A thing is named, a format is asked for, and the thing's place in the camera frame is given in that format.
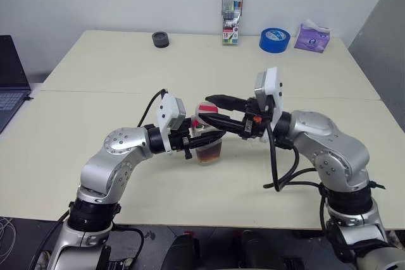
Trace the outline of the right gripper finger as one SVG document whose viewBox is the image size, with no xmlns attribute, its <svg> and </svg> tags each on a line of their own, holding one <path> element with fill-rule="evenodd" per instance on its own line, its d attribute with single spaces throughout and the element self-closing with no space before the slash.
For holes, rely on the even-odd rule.
<svg viewBox="0 0 405 270">
<path fill-rule="evenodd" d="M 229 95 L 216 94 L 210 95 L 205 98 L 206 101 L 214 104 L 220 109 L 226 109 L 228 111 L 245 111 L 247 101 L 238 97 Z"/>
<path fill-rule="evenodd" d="M 241 121 L 233 120 L 222 114 L 200 114 L 199 117 L 207 124 L 230 133 L 241 134 L 244 131 L 244 124 Z"/>
</svg>

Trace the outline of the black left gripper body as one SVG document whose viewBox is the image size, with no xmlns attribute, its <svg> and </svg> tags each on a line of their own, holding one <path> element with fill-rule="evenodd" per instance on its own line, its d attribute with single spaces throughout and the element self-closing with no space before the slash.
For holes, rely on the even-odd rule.
<svg viewBox="0 0 405 270">
<path fill-rule="evenodd" d="M 170 130 L 168 138 L 172 150 L 184 151 L 185 159 L 192 159 L 192 153 L 190 151 L 191 136 L 188 127 L 180 127 L 178 130 Z"/>
</svg>

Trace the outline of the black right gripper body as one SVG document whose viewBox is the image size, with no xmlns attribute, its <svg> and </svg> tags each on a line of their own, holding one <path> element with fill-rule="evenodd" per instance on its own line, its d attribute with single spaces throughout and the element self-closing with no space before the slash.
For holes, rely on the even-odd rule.
<svg viewBox="0 0 405 270">
<path fill-rule="evenodd" d="M 243 99 L 245 137 L 262 137 L 273 120 L 273 97 L 265 97 L 264 105 L 260 106 L 255 97 Z"/>
</svg>

